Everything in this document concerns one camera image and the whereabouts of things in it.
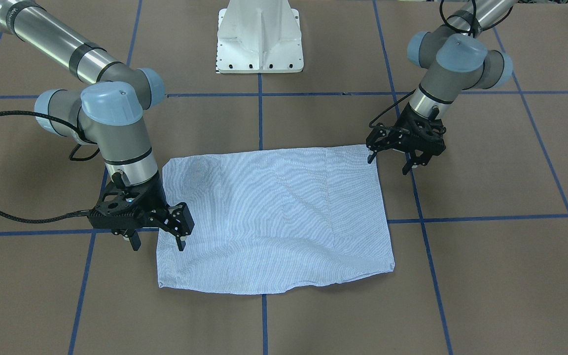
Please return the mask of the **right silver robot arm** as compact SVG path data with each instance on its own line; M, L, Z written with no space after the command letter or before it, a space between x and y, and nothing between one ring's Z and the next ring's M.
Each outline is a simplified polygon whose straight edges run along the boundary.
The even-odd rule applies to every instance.
M0 117L32 116L46 131L70 137L78 146L95 145L108 173L94 207L45 219L0 211L24 224L47 224L85 217L141 246L138 229L156 227L173 235L180 251L194 221L187 204L169 205L153 154L143 112L161 103L166 90L149 68L133 69L48 13L34 0L0 0L0 31L11 34L69 70L86 84L82 90L50 90L34 110L0 111Z

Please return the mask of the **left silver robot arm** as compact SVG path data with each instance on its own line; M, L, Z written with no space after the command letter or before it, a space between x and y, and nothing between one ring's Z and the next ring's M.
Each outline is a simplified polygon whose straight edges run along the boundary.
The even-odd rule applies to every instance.
M511 78L510 56L487 49L478 37L505 20L514 4L513 0L469 0L449 16L440 13L443 23L435 31L412 37L407 57L426 74L404 97L408 103L396 123L387 126L377 118L370 121L371 131L365 140L368 163L380 151L401 151L409 155L402 168L407 175L445 150L442 117L460 92L500 87Z

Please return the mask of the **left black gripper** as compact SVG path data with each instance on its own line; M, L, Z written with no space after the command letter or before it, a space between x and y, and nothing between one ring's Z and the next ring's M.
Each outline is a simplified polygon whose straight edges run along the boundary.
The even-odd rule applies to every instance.
M392 106L385 109L369 123L372 129L366 138L369 149L367 163L372 164L379 151L397 150L409 155L402 168L402 175L408 175L413 166L426 166L433 156L446 150L444 133L446 127L439 118L440 110L434 107L428 117L423 117L410 106L404 108L393 126L376 121Z

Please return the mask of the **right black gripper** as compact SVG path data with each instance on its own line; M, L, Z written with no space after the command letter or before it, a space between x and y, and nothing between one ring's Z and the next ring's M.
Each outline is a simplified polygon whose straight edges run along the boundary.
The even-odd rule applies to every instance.
M129 241L133 251L142 245L140 228L155 227L175 236L177 248L183 251L186 237L191 235L194 221L185 202L167 203L160 173L142 184L126 185L124 173L113 173L111 181L88 215L92 227L110 229Z

